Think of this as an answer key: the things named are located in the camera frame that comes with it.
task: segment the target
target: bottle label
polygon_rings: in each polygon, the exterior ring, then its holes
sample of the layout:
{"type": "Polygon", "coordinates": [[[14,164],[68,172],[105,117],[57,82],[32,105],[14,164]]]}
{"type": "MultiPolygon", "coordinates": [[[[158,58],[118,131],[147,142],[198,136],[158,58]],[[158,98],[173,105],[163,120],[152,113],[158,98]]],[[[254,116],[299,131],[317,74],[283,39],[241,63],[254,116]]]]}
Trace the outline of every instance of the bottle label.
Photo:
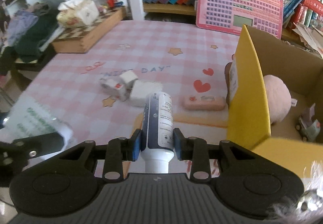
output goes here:
{"type": "Polygon", "coordinates": [[[174,148],[172,98],[163,92],[159,95],[158,145],[174,148]]]}

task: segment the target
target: white paper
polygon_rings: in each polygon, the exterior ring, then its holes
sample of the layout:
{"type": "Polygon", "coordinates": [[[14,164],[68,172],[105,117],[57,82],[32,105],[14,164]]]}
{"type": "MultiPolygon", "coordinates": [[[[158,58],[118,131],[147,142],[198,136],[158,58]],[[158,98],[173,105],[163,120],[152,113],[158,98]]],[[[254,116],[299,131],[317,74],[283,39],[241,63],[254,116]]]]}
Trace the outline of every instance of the white paper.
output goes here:
{"type": "Polygon", "coordinates": [[[62,150],[76,144],[72,138],[72,129],[30,96],[23,94],[12,107],[8,117],[5,128],[12,137],[8,142],[58,132],[64,138],[62,150]]]}
{"type": "Polygon", "coordinates": [[[297,99],[292,98],[291,106],[295,107],[297,105],[297,99]]]}
{"type": "Polygon", "coordinates": [[[230,68],[230,102],[232,101],[235,93],[238,90],[238,71],[235,58],[232,60],[232,65],[230,68]]]}

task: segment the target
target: clothing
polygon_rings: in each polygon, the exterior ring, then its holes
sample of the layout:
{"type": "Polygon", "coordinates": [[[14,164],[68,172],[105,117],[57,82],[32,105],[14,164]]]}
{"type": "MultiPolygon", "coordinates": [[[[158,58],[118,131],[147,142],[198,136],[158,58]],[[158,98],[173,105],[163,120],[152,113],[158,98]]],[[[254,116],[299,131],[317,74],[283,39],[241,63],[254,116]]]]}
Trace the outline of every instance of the clothing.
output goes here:
{"type": "Polygon", "coordinates": [[[52,33],[58,27],[56,20],[58,13],[58,10],[50,10],[47,14],[39,16],[36,24],[14,46],[15,51],[22,61],[29,63],[39,59],[42,54],[40,47],[51,37],[52,33]]]}
{"type": "Polygon", "coordinates": [[[38,21],[38,17],[27,11],[19,10],[10,21],[7,29],[8,45],[14,46],[25,33],[38,21]]]}

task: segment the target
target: white tube bottle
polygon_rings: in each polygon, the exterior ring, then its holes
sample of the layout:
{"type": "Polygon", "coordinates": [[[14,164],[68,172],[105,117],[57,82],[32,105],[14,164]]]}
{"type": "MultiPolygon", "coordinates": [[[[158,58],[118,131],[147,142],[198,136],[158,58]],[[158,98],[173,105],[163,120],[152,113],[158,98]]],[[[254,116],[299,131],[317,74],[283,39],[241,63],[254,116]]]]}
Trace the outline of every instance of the white tube bottle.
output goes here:
{"type": "Polygon", "coordinates": [[[145,172],[168,173],[168,163],[174,157],[172,98],[156,92],[146,99],[141,142],[141,157],[145,172]]]}

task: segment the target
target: green cloth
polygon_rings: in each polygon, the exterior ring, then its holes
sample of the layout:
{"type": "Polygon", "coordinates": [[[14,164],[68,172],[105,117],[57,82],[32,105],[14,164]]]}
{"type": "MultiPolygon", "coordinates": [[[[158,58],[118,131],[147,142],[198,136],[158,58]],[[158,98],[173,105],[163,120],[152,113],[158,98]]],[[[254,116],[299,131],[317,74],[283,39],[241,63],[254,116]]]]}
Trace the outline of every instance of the green cloth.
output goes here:
{"type": "Polygon", "coordinates": [[[39,16],[37,23],[14,46],[14,50],[23,62],[29,63],[39,59],[42,54],[39,48],[50,38],[58,27],[56,20],[58,13],[58,10],[50,10],[48,14],[39,16]]]}

